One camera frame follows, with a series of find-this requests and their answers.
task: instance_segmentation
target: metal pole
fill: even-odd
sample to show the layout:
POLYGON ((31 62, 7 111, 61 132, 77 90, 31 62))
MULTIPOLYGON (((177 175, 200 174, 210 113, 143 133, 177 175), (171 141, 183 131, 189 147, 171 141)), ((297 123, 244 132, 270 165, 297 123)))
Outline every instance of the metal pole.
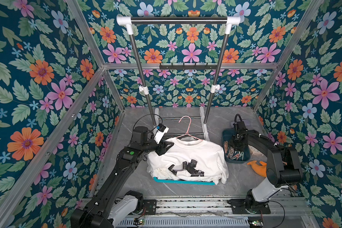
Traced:
MULTIPOLYGON (((219 71, 220 71, 220 67, 222 66, 223 55, 224 55, 224 51, 225 51, 225 49, 226 49, 226 47, 227 47, 228 37, 229 37, 229 34, 225 34, 225 35, 224 35, 223 45, 222 45, 222 48, 220 49, 220 55, 219 55, 218 65, 217 65, 217 68, 215 69, 215 75, 214 75, 213 85, 216 85, 216 84, 217 84, 217 81, 218 81, 219 71)), ((206 108, 206 114, 205 114, 204 124, 206 124, 206 122, 207 122, 207 120, 208 120, 208 116, 209 116, 209 112, 210 112, 210 107, 211 107, 211 103, 212 103, 213 98, 214 98, 214 94, 215 94, 215 93, 210 93, 210 95, 209 95, 208 107, 206 108)))
MULTIPOLYGON (((137 63, 137 67, 138 67, 138 71, 139 71, 139 76, 140 76, 141 81, 142 81, 142 86, 143 86, 143 88, 146 88, 147 84, 146 84, 146 80, 144 78, 144 74, 143 74, 143 70, 142 70, 142 65, 141 65, 141 60, 139 59, 139 55, 138 55, 136 40, 134 39, 134 35, 133 34, 129 35, 129 37, 131 39, 131 45, 133 47, 134 58, 135 58, 136 63, 137 63)), ((147 99, 148 109, 150 110, 150 113, 154 114, 149 94, 146 94, 146 99, 147 99)), ((152 119, 153 125, 156 126, 155 116, 151 115, 151 119, 152 119)))

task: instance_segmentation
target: floral wallpaper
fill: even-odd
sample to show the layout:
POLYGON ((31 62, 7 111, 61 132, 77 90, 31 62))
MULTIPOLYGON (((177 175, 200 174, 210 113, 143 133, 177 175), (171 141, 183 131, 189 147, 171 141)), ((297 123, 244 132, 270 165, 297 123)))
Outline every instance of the floral wallpaper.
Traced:
POLYGON ((325 1, 259 108, 270 139, 299 153, 299 193, 324 228, 342 227, 342 1, 325 1))
MULTIPOLYGON (((109 63, 135 63, 125 27, 115 19, 123 16, 203 17, 240 16, 232 28, 224 63, 274 62, 295 32, 309 1, 283 0, 94 0, 81 2, 90 31, 109 63)), ((137 48, 143 63, 182 63, 218 61, 225 25, 133 25, 137 48)), ((296 46, 294 53, 301 54, 296 46)), ((271 70, 226 69, 218 84, 221 90, 213 106, 251 106, 271 70)), ((146 105, 139 94, 138 70, 112 72, 125 106, 146 105)), ((160 71, 144 69, 152 94, 152 105, 190 107, 207 103, 213 71, 160 71)))
MULTIPOLYGON (((92 59, 64 1, 0 0, 0 203, 97 70, 92 59)), ((69 227, 117 121, 104 83, 101 78, 7 227, 69 227)))

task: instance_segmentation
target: horizontal bar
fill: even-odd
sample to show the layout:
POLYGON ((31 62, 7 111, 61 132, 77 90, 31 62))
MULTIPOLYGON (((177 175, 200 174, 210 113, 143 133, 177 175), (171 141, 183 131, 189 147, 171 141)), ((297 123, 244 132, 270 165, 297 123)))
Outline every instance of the horizontal bar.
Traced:
MULTIPOLYGON (((163 63, 156 64, 156 63, 143 63, 141 64, 143 69, 169 69, 169 70, 177 70, 180 69, 194 69, 195 63, 163 63)), ((205 70, 208 69, 215 69, 217 68, 216 63, 197 63, 197 67, 203 66, 205 70)), ((277 63, 223 63, 221 69, 276 69, 278 66, 277 63)), ((123 70, 133 70, 138 69, 137 64, 135 63, 105 63, 104 64, 105 70, 115 70, 115 69, 123 69, 123 70)))
MULTIPOLYGON (((182 117, 166 117, 166 118, 158 118, 159 120, 179 120, 182 117)), ((200 119, 201 116, 190 116, 191 119, 200 119)))
POLYGON ((131 17, 134 25, 148 24, 226 24, 227 17, 131 17))

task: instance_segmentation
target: white plastic connector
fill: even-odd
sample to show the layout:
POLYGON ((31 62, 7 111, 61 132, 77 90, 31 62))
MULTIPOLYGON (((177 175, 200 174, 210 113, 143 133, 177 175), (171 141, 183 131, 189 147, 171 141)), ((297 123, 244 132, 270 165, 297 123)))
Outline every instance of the white plastic connector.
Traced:
POLYGON ((118 25, 125 26, 127 28, 128 35, 133 35, 132 20, 131 17, 117 16, 118 25))
POLYGON ((239 25, 240 22, 241 22, 240 17, 228 16, 224 34, 230 34, 230 31, 232 30, 232 26, 239 25))
POLYGON ((219 90, 220 89, 220 85, 211 85, 211 88, 210 88, 210 92, 211 93, 215 93, 215 90, 219 90))
POLYGON ((146 87, 139 86, 139 92, 144 92, 145 95, 150 94, 150 91, 148 90, 148 86, 146 87))

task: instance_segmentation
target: black cable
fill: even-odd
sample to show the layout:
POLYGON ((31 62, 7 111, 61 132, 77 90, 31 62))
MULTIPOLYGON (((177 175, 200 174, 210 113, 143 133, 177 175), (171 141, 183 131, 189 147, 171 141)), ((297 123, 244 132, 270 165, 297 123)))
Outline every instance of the black cable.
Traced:
POLYGON ((276 227, 279 227, 279 226, 283 223, 283 221, 284 221, 284 219, 285 219, 285 209, 284 209, 283 205, 281 205, 281 203, 279 203, 279 202, 272 201, 272 200, 270 200, 270 202, 275 202, 275 203, 280 204, 280 206, 281 206, 281 207, 283 208, 283 210, 284 210, 284 217, 283 217, 283 220, 280 222, 279 225, 272 227, 272 228, 276 228, 276 227))

